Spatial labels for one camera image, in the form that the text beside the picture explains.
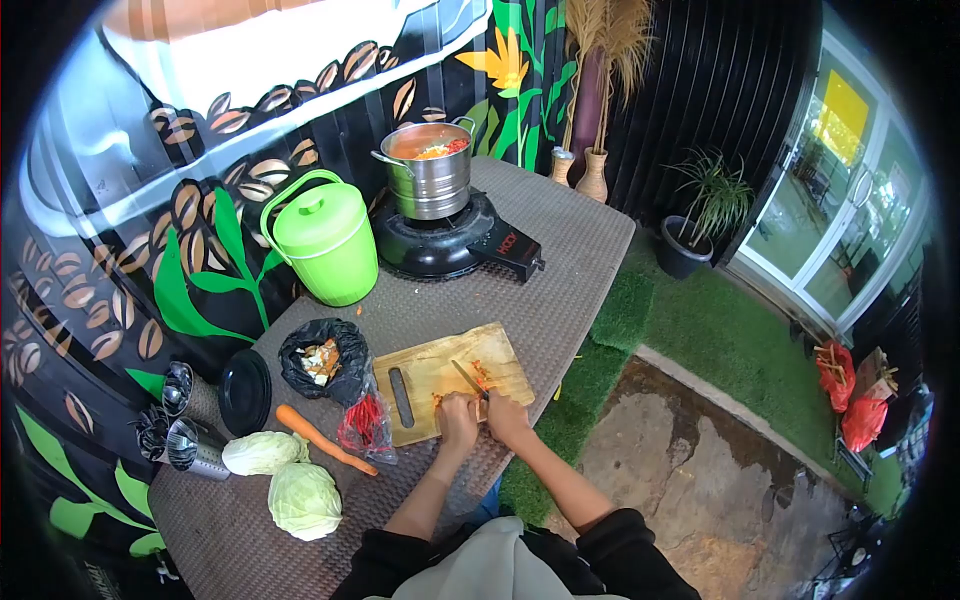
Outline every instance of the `black gas stove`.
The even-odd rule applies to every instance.
[[[462,210],[433,221],[397,213],[389,191],[381,202],[371,218],[373,238],[383,263],[400,275],[450,279],[490,261],[525,283],[543,270],[540,244],[501,219],[487,194],[475,188]]]

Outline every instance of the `black plastic bag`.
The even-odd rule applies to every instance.
[[[333,338],[340,352],[340,370],[326,383],[317,385],[300,362],[304,349],[322,345]],[[315,319],[302,324],[287,336],[277,353],[283,378],[294,390],[310,399],[333,398],[344,408],[360,401],[364,391],[364,373],[370,351],[367,340],[353,323],[341,319]]]

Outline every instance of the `carrot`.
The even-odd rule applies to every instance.
[[[376,475],[379,472],[373,465],[368,465],[352,454],[347,454],[340,446],[325,438],[324,434],[317,431],[317,428],[311,425],[310,421],[304,419],[303,415],[298,413],[297,409],[295,409],[293,406],[290,406],[289,404],[280,404],[277,406],[276,419],[299,433],[305,439],[313,442],[317,448],[329,454],[341,463],[350,465],[354,468],[359,468],[368,475]]]

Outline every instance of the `ceramic vase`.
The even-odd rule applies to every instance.
[[[604,180],[603,167],[607,162],[607,151],[601,151],[601,154],[595,154],[593,147],[590,146],[584,151],[584,157],[587,159],[587,171],[577,183],[577,191],[585,196],[590,196],[597,202],[605,203],[607,201],[607,182]]]

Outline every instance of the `knife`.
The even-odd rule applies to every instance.
[[[467,380],[467,383],[470,384],[470,387],[473,388],[474,392],[479,394],[480,397],[482,397],[486,401],[490,401],[490,394],[487,393],[487,390],[484,390],[483,388],[481,388],[480,384],[474,381],[473,378],[470,377],[466,371],[464,371],[464,368],[460,366],[460,363],[458,363],[455,360],[451,360],[450,362],[453,363],[453,366],[457,368],[457,371],[459,371],[460,374],[464,377],[464,379]]]

